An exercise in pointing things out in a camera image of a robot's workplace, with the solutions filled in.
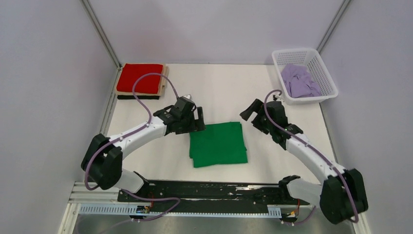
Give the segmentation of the green t shirt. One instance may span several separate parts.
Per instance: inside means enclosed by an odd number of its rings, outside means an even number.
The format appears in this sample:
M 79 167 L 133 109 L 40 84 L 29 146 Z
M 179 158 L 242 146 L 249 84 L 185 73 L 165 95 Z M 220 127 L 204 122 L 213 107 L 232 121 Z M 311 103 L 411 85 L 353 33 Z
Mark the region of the green t shirt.
M 189 157 L 194 168 L 248 163 L 240 122 L 208 124 L 205 130 L 189 136 Z

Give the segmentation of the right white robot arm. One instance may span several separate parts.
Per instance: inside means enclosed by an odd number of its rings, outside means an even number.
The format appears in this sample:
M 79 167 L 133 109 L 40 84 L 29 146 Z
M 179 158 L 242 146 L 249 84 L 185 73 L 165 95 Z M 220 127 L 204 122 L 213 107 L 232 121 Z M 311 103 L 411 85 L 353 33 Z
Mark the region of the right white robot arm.
M 295 199 L 319 207 L 332 224 L 345 220 L 355 222 L 358 214 L 369 209 L 364 180 L 357 169 L 346 169 L 329 160 L 312 145 L 303 130 L 289 123 L 283 104 L 274 100 L 264 103 L 256 99 L 240 113 L 243 120 L 257 115 L 252 125 L 285 151 L 298 158 L 317 178 L 318 184 L 308 182 L 298 175 L 279 181 L 278 197 L 283 203 Z

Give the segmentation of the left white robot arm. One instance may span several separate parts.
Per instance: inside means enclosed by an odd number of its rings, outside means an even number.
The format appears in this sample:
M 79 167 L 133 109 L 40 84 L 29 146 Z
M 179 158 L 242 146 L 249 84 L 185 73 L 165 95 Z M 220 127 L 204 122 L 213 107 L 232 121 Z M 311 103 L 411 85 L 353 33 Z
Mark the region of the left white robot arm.
M 96 187 L 112 187 L 129 192 L 137 201 L 149 196 L 148 181 L 137 172 L 123 168 L 123 160 L 145 144 L 170 133 L 176 135 L 205 130 L 204 113 L 190 95 L 178 97 L 174 105 L 167 106 L 149 119 L 129 130 L 113 136 L 97 134 L 93 137 L 81 162 L 85 181 L 91 179 Z

